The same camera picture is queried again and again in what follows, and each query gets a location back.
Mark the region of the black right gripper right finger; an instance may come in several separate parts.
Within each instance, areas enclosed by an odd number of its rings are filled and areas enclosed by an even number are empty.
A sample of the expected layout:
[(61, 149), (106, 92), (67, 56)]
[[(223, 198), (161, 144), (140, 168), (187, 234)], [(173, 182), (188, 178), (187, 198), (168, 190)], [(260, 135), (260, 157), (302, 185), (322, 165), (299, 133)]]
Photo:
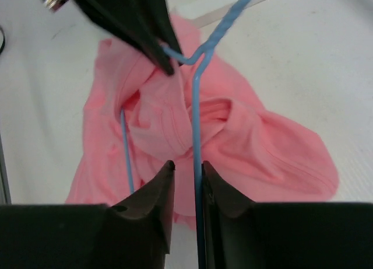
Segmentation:
[(372, 204), (255, 202), (202, 166), (207, 268), (371, 268)]

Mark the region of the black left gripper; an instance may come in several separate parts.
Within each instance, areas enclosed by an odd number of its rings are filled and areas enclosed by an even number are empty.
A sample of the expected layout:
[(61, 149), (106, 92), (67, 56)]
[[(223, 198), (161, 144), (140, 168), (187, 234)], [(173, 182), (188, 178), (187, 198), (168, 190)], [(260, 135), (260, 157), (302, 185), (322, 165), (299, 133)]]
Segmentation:
[[(69, 0), (42, 0), (51, 12)], [(181, 48), (171, 24), (166, 0), (74, 0), (97, 26), (142, 52), (167, 75), (174, 74), (169, 56), (161, 43), (173, 50)]]

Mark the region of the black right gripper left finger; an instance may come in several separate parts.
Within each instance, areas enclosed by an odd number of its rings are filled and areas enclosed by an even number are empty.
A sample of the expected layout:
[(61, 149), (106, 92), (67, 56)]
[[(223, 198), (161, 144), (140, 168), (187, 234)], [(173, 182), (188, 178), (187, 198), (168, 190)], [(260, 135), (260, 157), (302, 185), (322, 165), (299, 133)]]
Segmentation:
[(175, 164), (119, 203), (2, 205), (2, 268), (163, 268)]

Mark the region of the blue wire hanger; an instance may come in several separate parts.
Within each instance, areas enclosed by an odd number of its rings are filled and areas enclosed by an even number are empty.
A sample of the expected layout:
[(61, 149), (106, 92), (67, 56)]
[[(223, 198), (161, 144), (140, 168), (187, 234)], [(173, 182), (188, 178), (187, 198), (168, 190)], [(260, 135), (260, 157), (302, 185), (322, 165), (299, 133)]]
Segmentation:
[(198, 267), (206, 268), (206, 246), (205, 246), (205, 227), (203, 217), (203, 202), (202, 202), (202, 154), (201, 154), (201, 138), (200, 138), (200, 79), (209, 65), (214, 50), (219, 41), (225, 36), (227, 30), (233, 25), (237, 19), (232, 11), (228, 11), (222, 18), (221, 22), (215, 28), (208, 39), (201, 44), (189, 58), (174, 51), (170, 47), (164, 47), (165, 53), (178, 62), (193, 65), (198, 59), (202, 59), (198, 65), (192, 81), (192, 141), (193, 141), (193, 172), (194, 172), (194, 189), (195, 189), (195, 208), (196, 208), (196, 233), (198, 246)]

